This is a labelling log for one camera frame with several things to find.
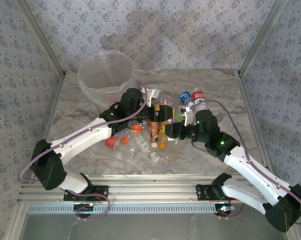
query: transparent bucket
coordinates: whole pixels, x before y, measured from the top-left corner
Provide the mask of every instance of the transparent bucket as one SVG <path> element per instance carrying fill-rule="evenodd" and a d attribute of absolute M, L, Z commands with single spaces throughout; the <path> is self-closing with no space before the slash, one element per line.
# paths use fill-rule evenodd
<path fill-rule="evenodd" d="M 84 94 L 97 104 L 99 112 L 121 100 L 127 89 L 134 87 L 135 66 L 124 53 L 104 51 L 80 65 L 78 83 Z"/>

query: marble surface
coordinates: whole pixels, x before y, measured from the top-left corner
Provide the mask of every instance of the marble surface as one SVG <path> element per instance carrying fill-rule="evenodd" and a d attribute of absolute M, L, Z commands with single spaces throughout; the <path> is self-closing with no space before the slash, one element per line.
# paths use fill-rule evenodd
<path fill-rule="evenodd" d="M 233 69 L 149 69 L 137 70 L 136 79 L 147 87 L 161 90 L 163 94 L 176 99 L 183 91 L 191 91 L 200 86 L 206 99 L 222 102 L 231 112 L 246 141 L 249 153 L 261 161 L 253 136 L 245 105 L 234 77 Z M 239 137 L 227 114 L 216 103 L 207 103 L 217 117 L 220 129 L 237 140 Z M 68 71 L 64 79 L 54 113 L 48 141 L 60 139 L 86 126 L 99 115 L 98 107 L 89 100 L 79 87 L 77 74 Z M 148 130 L 143 134 L 149 139 Z M 204 149 L 204 144 L 195 143 Z M 75 156 L 66 166 L 70 171 L 87 175 L 128 175 L 128 174 L 220 174 L 236 171 L 210 156 L 192 147 L 189 139 L 170 143 L 162 158 L 153 163 L 140 154 L 134 158 L 125 151 L 118 152 L 105 146 L 101 141 Z"/>

